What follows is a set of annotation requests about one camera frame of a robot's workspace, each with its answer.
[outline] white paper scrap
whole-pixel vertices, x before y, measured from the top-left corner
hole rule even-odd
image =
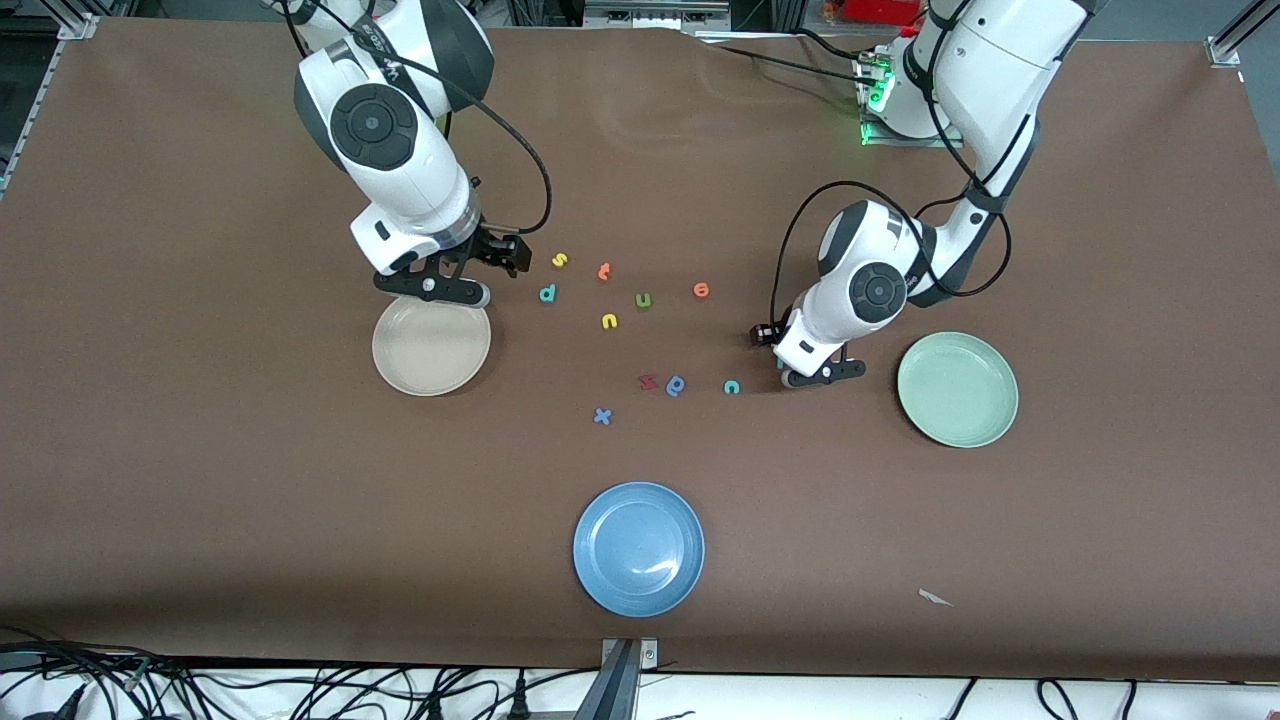
[[[947,607],[955,607],[955,605],[951,605],[950,602],[942,600],[941,597],[931,593],[929,591],[927,591],[924,588],[920,588],[920,597],[923,597],[924,600],[932,602],[933,605],[946,605]]]

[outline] blue plate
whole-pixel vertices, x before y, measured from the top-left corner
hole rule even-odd
[[[573,568],[602,607],[627,618],[662,615],[689,597],[705,544],[694,509],[654,483],[614,486],[591,501],[573,534]]]

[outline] white floor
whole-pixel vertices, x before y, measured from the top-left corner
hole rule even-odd
[[[255,670],[216,671],[228,682],[260,682],[273,678],[310,679],[314,670]],[[370,673],[357,680],[370,682],[385,671]],[[545,676],[550,671],[531,671],[529,679]],[[415,670],[412,684],[420,692],[431,685],[434,670]],[[481,671],[467,683],[495,680],[503,694],[515,682],[515,670]],[[539,711],[575,710],[593,674],[573,675],[529,693],[529,706]],[[0,676],[0,692],[20,679],[18,674]],[[906,679],[906,678],[783,678],[760,675],[645,675],[641,682],[636,720],[669,720],[672,716],[692,711],[691,720],[940,720],[948,717],[956,697],[964,688],[964,679]],[[74,678],[24,683],[0,701],[0,720],[20,720],[35,712],[52,712],[79,687]],[[388,683],[387,689],[403,692],[402,679]],[[1119,720],[1128,685],[1123,682],[1064,682],[1080,720]],[[101,691],[90,685],[81,703],[78,720],[110,720]],[[252,691],[229,691],[211,682],[201,682],[201,688],[216,703],[238,719],[284,720],[303,700],[305,684],[271,685]],[[312,717],[330,717],[355,689],[340,689],[326,697],[311,714]],[[1050,691],[1051,705],[1062,717],[1070,717],[1066,708]],[[175,702],[174,694],[164,698],[173,717],[187,717]],[[493,689],[480,688],[443,703],[445,720],[471,720],[493,702]],[[123,698],[116,698],[123,708],[120,720],[133,720],[138,712]],[[398,700],[380,698],[388,717],[403,717],[408,705]],[[1132,720],[1267,720],[1280,710],[1280,688],[1275,685],[1228,685],[1192,683],[1140,683],[1129,714]],[[497,717],[506,717],[507,706]],[[381,711],[365,707],[347,712],[349,720],[381,720]],[[1034,680],[980,680],[970,693],[960,714],[964,720],[1051,720],[1036,697]]]

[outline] gray floor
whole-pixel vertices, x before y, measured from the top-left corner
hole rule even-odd
[[[809,17],[820,17],[817,13],[818,3],[819,0],[810,0],[813,12]],[[1247,0],[1112,0],[1089,26],[1085,37],[1112,41],[1203,41],[1245,5]],[[152,17],[168,14],[174,18],[279,22],[279,15],[262,8],[257,0],[141,0],[138,10],[140,14]],[[12,54],[3,42],[0,56],[4,58],[0,61],[0,78],[9,78],[10,85],[15,74],[32,74],[29,63],[18,69],[10,67]],[[1240,56],[1244,85],[1258,129],[1270,151],[1271,168],[1280,178],[1280,18],[1257,31]],[[29,78],[31,87],[38,79],[40,74]],[[15,99],[22,96],[23,92],[13,95]],[[10,128],[0,127],[0,151],[13,141],[9,132]]]

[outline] table surface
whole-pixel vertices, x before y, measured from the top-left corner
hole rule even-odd
[[[0,205],[0,616],[169,653],[576,666],[654,635],[694,670],[1275,678],[1280,193],[1236,73],[1192,44],[1082,44],[1006,277],[800,392],[745,343],[800,200],[850,177],[918,206],[955,165],[859,146],[838,81],[678,33],[493,45],[489,100],[556,210],[527,275],[475,273],[494,350],[440,398],[372,366],[388,297],[346,229],[366,200],[297,122],[279,27],[105,19],[68,49]],[[453,145],[492,219],[536,217],[500,129],[462,113]],[[800,222],[783,302],[856,199]],[[1018,374],[992,446],[941,447],[897,406],[897,360],[937,331]],[[708,542],[650,620],[595,606],[570,555],[632,479],[684,495]]]

